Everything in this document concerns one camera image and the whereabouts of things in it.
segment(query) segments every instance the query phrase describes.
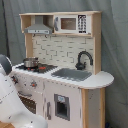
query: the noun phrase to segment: stovetop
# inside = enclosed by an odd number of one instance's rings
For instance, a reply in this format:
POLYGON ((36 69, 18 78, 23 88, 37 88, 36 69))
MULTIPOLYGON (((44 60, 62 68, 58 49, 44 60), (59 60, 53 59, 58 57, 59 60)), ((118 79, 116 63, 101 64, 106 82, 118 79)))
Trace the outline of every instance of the stovetop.
POLYGON ((46 73, 54 68, 57 68, 57 66, 53 66, 53 65, 47 65, 47 64, 41 64, 39 63, 37 67, 34 68, 27 68, 23 65, 16 67, 17 69, 20 70, 25 70, 28 72, 35 72, 35 73, 46 73))

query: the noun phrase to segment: floor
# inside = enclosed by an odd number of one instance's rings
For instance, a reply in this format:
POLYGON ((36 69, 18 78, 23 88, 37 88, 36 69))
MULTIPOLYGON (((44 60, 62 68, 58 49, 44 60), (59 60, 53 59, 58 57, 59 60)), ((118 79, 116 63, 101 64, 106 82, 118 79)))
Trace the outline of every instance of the floor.
POLYGON ((14 128, 11 124, 4 124, 0 122, 0 128, 14 128))

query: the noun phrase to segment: countertop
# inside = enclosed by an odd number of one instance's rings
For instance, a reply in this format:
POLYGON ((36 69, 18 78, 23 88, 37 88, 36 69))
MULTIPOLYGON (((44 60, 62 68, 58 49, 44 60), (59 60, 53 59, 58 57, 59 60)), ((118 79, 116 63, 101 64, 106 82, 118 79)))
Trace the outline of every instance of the countertop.
POLYGON ((38 73, 33 73, 33 72, 28 72, 28 71, 16 69, 16 67, 18 67, 22 64, 13 66, 12 71, 17 72, 17 73, 24 73, 24 74, 32 75, 35 77, 41 77, 44 80, 52 80, 52 81, 62 82, 64 84, 68 84, 68 85, 73 86, 73 87, 79 87, 79 88, 84 88, 84 89, 103 88, 103 87, 107 87, 107 86, 111 85, 114 81, 114 77, 110 73, 107 73, 104 71, 100 71, 98 74, 91 75, 90 77, 88 77, 84 81, 78 82, 78 81, 72 81, 72 80, 67 80, 67 79, 51 76, 51 74, 53 72, 55 72, 61 68, 64 68, 64 67, 58 66, 57 68, 50 70, 44 74, 38 74, 38 73))

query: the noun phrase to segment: sink basin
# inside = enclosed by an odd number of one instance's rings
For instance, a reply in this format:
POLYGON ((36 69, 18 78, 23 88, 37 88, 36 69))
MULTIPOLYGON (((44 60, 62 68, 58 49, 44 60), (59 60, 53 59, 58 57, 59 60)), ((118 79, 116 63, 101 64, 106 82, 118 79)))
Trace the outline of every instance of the sink basin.
POLYGON ((62 68, 54 73, 52 76, 59 77, 63 79, 73 80, 73 81, 83 81, 91 76, 91 72, 69 69, 69 68, 62 68))

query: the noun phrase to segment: utensil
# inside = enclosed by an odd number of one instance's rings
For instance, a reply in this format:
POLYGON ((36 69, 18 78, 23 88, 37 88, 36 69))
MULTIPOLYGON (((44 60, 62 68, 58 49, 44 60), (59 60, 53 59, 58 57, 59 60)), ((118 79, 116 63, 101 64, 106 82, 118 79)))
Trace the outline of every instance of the utensil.
POLYGON ((39 61, 38 61, 38 57, 29 57, 29 58, 25 58, 23 62, 25 67, 31 68, 38 66, 39 61))

